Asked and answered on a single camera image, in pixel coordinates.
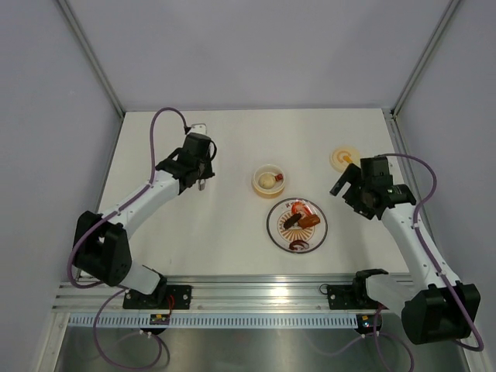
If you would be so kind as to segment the patterned round plate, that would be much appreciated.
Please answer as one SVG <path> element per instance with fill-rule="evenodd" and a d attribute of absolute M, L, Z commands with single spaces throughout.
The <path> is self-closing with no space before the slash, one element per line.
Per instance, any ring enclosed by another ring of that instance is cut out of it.
<path fill-rule="evenodd" d="M 291 215 L 291 206 L 294 202 L 304 202 L 320 219 L 321 222 L 309 229 L 302 229 L 295 224 L 290 229 L 284 229 L 284 221 Z M 266 230 L 270 240 L 280 249 L 295 254 L 310 253 L 318 249 L 326 240 L 329 225 L 323 210 L 313 201 L 303 198 L 287 198 L 276 203 L 268 212 Z M 291 251 L 289 244 L 295 240 L 306 241 L 310 248 L 304 252 Z"/>

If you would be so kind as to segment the aluminium frame post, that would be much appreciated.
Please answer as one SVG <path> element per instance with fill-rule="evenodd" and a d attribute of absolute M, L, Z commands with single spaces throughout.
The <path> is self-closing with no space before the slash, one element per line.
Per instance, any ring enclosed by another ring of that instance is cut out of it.
<path fill-rule="evenodd" d="M 54 4 L 61 12 L 64 21 L 66 22 L 71 34 L 75 38 L 84 58 L 88 62 L 92 72 L 94 73 L 98 83 L 105 93 L 106 98 L 111 103 L 116 115 L 122 121 L 125 118 L 126 110 L 123 108 L 115 89 L 113 88 L 107 74 L 105 73 L 98 57 L 92 48 L 84 28 L 79 21 L 76 12 L 74 11 L 71 2 L 67 0 L 55 0 Z"/>
<path fill-rule="evenodd" d="M 391 117 L 397 120 L 401 110 L 404 108 L 407 100 L 413 92 L 415 86 L 419 83 L 424 70 L 427 68 L 429 61 L 433 58 L 438 46 L 441 44 L 450 23 L 454 20 L 459 7 L 463 4 L 462 0 L 449 0 L 443 10 L 435 28 L 433 29 L 426 45 L 422 49 L 419 58 L 408 76 L 398 98 L 391 109 Z"/>

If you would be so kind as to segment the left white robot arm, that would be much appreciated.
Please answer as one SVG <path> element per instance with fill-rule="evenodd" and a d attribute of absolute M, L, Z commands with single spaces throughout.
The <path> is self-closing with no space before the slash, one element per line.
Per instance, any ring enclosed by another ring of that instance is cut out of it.
<path fill-rule="evenodd" d="M 161 307 L 167 300 L 167 280 L 132 258 L 129 239 L 161 206 L 215 175 L 216 145 L 206 132 L 205 124 L 193 125 L 183 145 L 153 166 L 151 179 L 141 188 L 103 212 L 83 213 L 77 221 L 71 266 L 110 287 L 139 292 L 150 308 Z"/>

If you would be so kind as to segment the round beige lunch container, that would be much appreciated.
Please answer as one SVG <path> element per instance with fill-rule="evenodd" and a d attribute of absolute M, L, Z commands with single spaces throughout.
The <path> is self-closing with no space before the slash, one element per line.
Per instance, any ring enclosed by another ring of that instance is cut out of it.
<path fill-rule="evenodd" d="M 259 167 L 252 176 L 252 188 L 261 198 L 277 198 L 285 189 L 286 176 L 276 165 L 266 164 Z"/>

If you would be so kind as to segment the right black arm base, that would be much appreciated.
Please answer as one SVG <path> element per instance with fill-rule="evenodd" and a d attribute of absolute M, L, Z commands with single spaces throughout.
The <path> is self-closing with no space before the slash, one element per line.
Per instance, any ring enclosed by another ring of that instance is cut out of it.
<path fill-rule="evenodd" d="M 378 303 L 360 298 L 351 284 L 321 284 L 319 292 L 327 298 L 330 310 L 377 310 Z"/>

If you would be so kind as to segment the dark sea cucumber piece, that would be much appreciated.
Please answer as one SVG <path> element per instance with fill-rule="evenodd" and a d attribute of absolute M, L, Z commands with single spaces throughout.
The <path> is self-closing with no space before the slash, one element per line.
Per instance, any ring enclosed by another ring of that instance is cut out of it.
<path fill-rule="evenodd" d="M 284 229 L 290 229 L 292 226 L 298 223 L 301 219 L 301 213 L 295 213 L 291 215 L 287 220 L 284 221 L 283 227 Z"/>

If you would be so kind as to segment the brown braised meat strip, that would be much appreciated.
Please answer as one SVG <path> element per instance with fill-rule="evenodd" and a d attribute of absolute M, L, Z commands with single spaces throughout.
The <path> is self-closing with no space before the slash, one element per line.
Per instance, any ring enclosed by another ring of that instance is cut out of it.
<path fill-rule="evenodd" d="M 308 215 L 304 218 L 298 220 L 298 225 L 302 229 L 309 229 L 313 226 L 318 225 L 321 222 L 321 219 L 316 215 Z"/>

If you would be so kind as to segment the red pepper slice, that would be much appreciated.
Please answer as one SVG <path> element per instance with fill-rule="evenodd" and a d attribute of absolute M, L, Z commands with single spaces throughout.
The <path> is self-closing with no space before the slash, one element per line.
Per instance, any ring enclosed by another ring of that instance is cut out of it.
<path fill-rule="evenodd" d="M 302 201 L 295 201 L 291 206 L 291 213 L 301 214 L 301 216 L 310 216 L 313 215 L 314 212 Z"/>

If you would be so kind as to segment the white round bun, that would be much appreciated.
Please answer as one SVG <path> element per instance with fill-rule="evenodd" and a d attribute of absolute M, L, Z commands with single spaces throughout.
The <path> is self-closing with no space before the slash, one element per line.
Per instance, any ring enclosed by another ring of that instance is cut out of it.
<path fill-rule="evenodd" d="M 276 182 L 277 181 L 275 180 L 274 175 L 271 173 L 261 174 L 258 179 L 258 185 L 265 190 L 274 188 Z"/>

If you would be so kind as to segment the aluminium mounting rail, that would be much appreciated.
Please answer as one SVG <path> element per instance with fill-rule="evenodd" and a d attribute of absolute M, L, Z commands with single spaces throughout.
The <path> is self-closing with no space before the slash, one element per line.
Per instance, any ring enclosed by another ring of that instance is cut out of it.
<path fill-rule="evenodd" d="M 168 284 L 192 287 L 189 313 L 327 312 L 325 284 L 349 284 L 353 274 L 170 277 Z M 78 289 L 63 282 L 52 312 L 96 312 L 118 291 L 105 284 Z"/>

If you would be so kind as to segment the metal food tongs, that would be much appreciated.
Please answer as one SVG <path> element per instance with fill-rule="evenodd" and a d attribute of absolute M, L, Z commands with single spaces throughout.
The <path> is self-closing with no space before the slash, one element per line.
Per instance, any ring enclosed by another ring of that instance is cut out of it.
<path fill-rule="evenodd" d="M 201 177 L 198 179 L 198 190 L 199 191 L 204 191 L 205 188 L 206 188 L 206 182 L 207 182 L 207 178 L 205 177 Z"/>

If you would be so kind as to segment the right aluminium frame post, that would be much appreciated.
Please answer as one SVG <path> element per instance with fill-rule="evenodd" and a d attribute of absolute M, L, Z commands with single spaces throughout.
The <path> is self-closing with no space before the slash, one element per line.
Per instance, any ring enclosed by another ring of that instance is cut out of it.
<path fill-rule="evenodd" d="M 433 29 L 426 45 L 422 49 L 419 58 L 408 76 L 398 98 L 391 109 L 391 117 L 397 120 L 401 110 L 404 108 L 407 100 L 413 92 L 415 86 L 419 83 L 424 70 L 427 68 L 429 61 L 433 58 L 438 46 L 441 44 L 450 23 L 454 20 L 459 7 L 463 4 L 462 0 L 449 0 L 443 10 L 435 28 Z"/>

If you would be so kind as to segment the round beige container lid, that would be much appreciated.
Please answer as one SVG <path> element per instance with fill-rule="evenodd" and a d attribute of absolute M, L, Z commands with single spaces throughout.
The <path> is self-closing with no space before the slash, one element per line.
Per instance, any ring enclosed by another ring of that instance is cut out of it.
<path fill-rule="evenodd" d="M 344 172 L 350 164 L 360 166 L 360 151 L 353 146 L 338 146 L 329 155 L 331 167 L 339 172 Z"/>

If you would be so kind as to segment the dark red octopus tentacle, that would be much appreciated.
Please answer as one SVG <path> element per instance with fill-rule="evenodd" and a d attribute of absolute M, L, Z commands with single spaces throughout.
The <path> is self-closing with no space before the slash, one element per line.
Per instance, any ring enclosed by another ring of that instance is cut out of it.
<path fill-rule="evenodd" d="M 304 252 L 310 248 L 309 244 L 304 240 L 295 240 L 289 244 L 289 249 L 296 252 Z"/>

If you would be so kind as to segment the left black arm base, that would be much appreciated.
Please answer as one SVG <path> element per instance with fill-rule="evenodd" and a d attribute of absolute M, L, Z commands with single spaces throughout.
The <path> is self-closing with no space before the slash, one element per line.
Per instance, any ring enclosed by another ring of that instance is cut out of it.
<path fill-rule="evenodd" d="M 193 287 L 190 285 L 166 284 L 152 294 L 130 290 L 124 296 L 122 307 L 128 310 L 188 310 Z"/>

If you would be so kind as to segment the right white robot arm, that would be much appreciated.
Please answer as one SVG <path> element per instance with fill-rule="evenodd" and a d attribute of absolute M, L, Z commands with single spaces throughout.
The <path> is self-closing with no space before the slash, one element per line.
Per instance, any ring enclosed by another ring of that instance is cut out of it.
<path fill-rule="evenodd" d="M 383 269 L 358 271 L 346 291 L 327 289 L 330 308 L 384 306 L 401 319 L 411 343 L 454 341 L 466 350 L 481 352 L 484 342 L 474 320 L 481 302 L 474 284 L 464 284 L 438 251 L 420 218 L 426 200 L 417 201 L 406 184 L 395 184 L 389 155 L 350 163 L 330 193 L 346 188 L 343 199 L 355 213 L 382 222 L 407 264 L 410 290 Z"/>

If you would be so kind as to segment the left aluminium frame post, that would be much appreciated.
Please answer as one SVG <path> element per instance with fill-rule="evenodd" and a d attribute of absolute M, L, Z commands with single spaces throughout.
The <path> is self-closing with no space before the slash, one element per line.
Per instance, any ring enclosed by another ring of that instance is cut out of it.
<path fill-rule="evenodd" d="M 123 108 L 115 89 L 113 88 L 107 74 L 105 73 L 98 57 L 92 48 L 84 28 L 79 21 L 76 12 L 74 11 L 71 2 L 67 0 L 55 0 L 54 4 L 61 12 L 64 21 L 66 22 L 71 34 L 75 38 L 84 58 L 88 62 L 92 72 L 94 73 L 98 83 L 105 93 L 106 98 L 111 103 L 116 115 L 122 121 L 125 118 L 126 110 Z"/>

